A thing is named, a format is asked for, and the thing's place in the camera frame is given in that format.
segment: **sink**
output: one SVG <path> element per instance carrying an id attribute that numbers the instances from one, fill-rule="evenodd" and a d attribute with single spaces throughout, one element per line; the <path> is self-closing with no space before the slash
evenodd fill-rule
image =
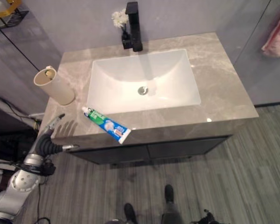
<path id="1" fill-rule="evenodd" d="M 87 104 L 103 114 L 200 103 L 185 49 L 93 61 Z"/>

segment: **paper cup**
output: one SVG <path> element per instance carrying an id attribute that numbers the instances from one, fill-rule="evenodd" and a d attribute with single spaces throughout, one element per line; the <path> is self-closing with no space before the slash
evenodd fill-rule
<path id="1" fill-rule="evenodd" d="M 39 71 L 33 81 L 60 105 L 67 105 L 75 99 L 74 91 L 58 76 L 52 66 Z"/>

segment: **robotic arm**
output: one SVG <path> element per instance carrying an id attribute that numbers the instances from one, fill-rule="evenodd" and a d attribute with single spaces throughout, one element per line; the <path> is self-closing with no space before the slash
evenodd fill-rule
<path id="1" fill-rule="evenodd" d="M 55 125 L 64 114 L 53 119 L 35 140 L 23 164 L 15 165 L 19 170 L 10 178 L 7 189 L 0 192 L 0 224 L 12 224 L 28 195 L 39 185 L 41 176 L 52 175 L 55 167 L 46 163 L 45 157 L 79 148 L 77 145 L 56 145 L 51 141 Z"/>

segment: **vanity cabinet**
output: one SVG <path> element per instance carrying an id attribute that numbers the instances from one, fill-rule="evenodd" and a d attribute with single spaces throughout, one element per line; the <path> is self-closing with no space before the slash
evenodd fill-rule
<path id="1" fill-rule="evenodd" d="M 149 161 L 163 158 L 202 155 L 219 145 L 228 136 L 183 140 L 136 146 L 122 146 L 72 152 L 74 156 L 97 164 Z"/>

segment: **toothpaste tube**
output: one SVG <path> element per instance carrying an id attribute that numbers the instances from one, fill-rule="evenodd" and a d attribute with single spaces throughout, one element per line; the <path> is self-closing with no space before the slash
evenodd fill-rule
<path id="1" fill-rule="evenodd" d="M 130 129 L 119 125 L 115 121 L 107 118 L 105 115 L 97 112 L 90 107 L 82 107 L 82 111 L 84 115 L 104 129 L 107 133 L 109 133 L 113 138 L 115 138 L 120 144 L 127 138 Z"/>

